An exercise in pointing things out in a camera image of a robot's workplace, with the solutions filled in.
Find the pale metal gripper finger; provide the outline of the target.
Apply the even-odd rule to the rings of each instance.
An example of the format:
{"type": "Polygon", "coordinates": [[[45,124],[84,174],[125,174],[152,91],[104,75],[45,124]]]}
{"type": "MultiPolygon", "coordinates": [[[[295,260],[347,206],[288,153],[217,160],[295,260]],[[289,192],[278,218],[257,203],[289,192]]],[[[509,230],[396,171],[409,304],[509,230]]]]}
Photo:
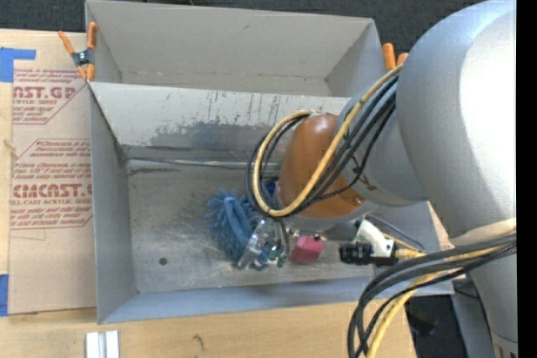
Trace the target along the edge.
{"type": "Polygon", "coordinates": [[[261,220],[253,229],[247,244],[238,259],[240,269],[265,269],[269,264],[268,244],[272,237],[272,223],[261,220]]]}

